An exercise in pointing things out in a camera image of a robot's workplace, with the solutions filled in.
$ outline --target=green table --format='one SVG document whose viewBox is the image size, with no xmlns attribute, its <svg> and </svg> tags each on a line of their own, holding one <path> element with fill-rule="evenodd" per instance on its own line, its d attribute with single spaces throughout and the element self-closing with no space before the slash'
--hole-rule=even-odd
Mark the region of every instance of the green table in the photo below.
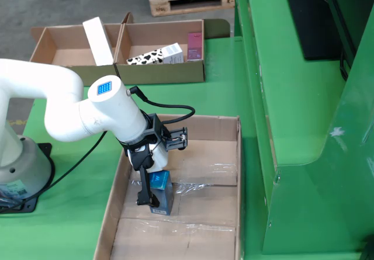
<svg viewBox="0 0 374 260">
<path fill-rule="evenodd" d="M 261 175 L 246 73 L 241 38 L 208 40 L 205 83 L 143 85 L 141 89 L 156 102 L 192 105 L 199 115 L 240 115 L 244 169 L 252 165 Z M 185 112 L 159 109 L 136 100 L 148 113 Z M 52 143 L 51 156 L 59 177 L 90 149 L 99 135 L 74 143 L 53 140 L 44 128 L 45 105 L 45 100 L 34 102 L 25 135 L 37 143 Z M 2 259 L 92 259 L 120 152 L 121 146 L 108 133 L 74 172 L 40 197 L 34 213 L 0 216 Z M 257 188 L 255 183 L 245 185 Z M 256 198 L 263 203 L 262 199 L 261 195 Z M 266 213 L 254 212 L 263 217 L 262 225 L 266 224 Z"/>
</svg>

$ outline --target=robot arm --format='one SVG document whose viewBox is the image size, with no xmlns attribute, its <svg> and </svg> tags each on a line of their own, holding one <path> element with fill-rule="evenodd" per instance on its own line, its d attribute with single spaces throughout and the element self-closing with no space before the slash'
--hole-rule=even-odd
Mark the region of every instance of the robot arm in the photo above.
<svg viewBox="0 0 374 260">
<path fill-rule="evenodd" d="M 178 131 L 172 138 L 157 116 L 152 120 L 145 117 L 117 76 L 97 80 L 88 90 L 88 99 L 82 100 L 82 80 L 68 68 L 0 59 L 0 167 L 14 162 L 22 152 L 5 120 L 9 99 L 14 97 L 47 99 L 44 124 L 56 140 L 76 141 L 112 131 L 134 169 L 141 172 L 143 189 L 147 187 L 142 192 L 148 195 L 138 203 L 157 206 L 150 196 L 146 169 L 162 170 L 168 161 L 167 151 L 186 146 L 186 130 L 184 137 Z M 175 140 L 180 144 L 173 146 Z"/>
</svg>

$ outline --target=open cardboard box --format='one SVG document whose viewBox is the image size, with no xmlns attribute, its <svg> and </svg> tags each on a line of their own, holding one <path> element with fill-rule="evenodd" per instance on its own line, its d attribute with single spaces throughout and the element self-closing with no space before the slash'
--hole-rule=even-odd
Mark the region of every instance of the open cardboard box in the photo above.
<svg viewBox="0 0 374 260">
<path fill-rule="evenodd" d="M 160 115 L 161 120 L 175 117 Z M 188 146 L 170 151 L 166 167 L 177 182 L 171 215 L 136 205 L 138 174 L 122 153 L 95 260 L 240 259 L 240 121 L 193 116 L 168 128 L 182 126 L 188 128 Z"/>
<path fill-rule="evenodd" d="M 132 14 L 127 13 L 121 23 L 104 24 L 113 55 L 122 24 L 132 21 Z M 33 27 L 31 34 L 37 42 L 30 59 L 34 63 L 68 67 L 82 78 L 85 86 L 101 76 L 116 73 L 113 65 L 96 66 L 83 25 Z"/>
<path fill-rule="evenodd" d="M 204 20 L 180 22 L 127 23 L 122 27 L 115 63 L 125 84 L 163 84 L 204 82 L 204 43 L 202 59 L 188 61 L 188 34 L 202 33 Z M 178 43 L 183 51 L 184 63 L 128 65 L 126 60 L 150 51 Z"/>
<path fill-rule="evenodd" d="M 188 33 L 202 32 L 205 39 L 230 37 L 230 24 L 223 19 L 133 24 L 133 16 L 128 13 L 122 23 L 104 26 L 113 48 L 113 62 L 126 85 L 203 82 L 204 60 L 127 65 L 126 59 L 178 42 L 186 60 Z M 95 65 L 83 25 L 33 27 L 31 33 L 37 42 L 32 62 L 68 67 L 82 78 L 85 86 L 116 74 L 113 65 Z"/>
</svg>

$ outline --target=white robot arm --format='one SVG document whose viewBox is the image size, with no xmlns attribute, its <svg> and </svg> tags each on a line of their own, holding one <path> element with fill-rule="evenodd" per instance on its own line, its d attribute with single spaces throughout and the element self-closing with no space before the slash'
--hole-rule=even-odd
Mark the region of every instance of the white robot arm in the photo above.
<svg viewBox="0 0 374 260">
<path fill-rule="evenodd" d="M 152 128 L 150 118 L 145 117 L 117 76 L 97 80 L 89 88 L 88 99 L 83 100 L 82 80 L 68 68 L 0 59 L 0 170 L 22 153 L 22 143 L 6 122 L 9 99 L 15 97 L 47 99 L 44 124 L 56 140 L 76 141 L 109 130 L 124 146 L 137 171 L 140 169 L 134 165 L 134 157 L 145 148 L 152 159 L 148 172 L 162 170 L 167 164 L 167 143 L 161 136 L 158 138 L 162 142 L 156 136 L 156 140 L 146 140 L 150 132 L 144 132 Z"/>
</svg>

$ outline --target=sticker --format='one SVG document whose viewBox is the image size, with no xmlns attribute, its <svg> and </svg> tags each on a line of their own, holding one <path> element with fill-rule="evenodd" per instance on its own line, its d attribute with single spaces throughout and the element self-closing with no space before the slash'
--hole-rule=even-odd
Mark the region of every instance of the sticker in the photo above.
<svg viewBox="0 0 374 260">
<path fill-rule="evenodd" d="M 152 209 L 152 211 L 153 211 L 153 213 L 158 213 L 158 214 L 166 215 L 166 211 L 165 210 Z"/>
<path fill-rule="evenodd" d="M 6 184 L 0 183 L 0 193 L 5 197 L 16 197 L 23 199 L 27 194 L 27 189 L 21 180 L 16 180 Z"/>
</svg>

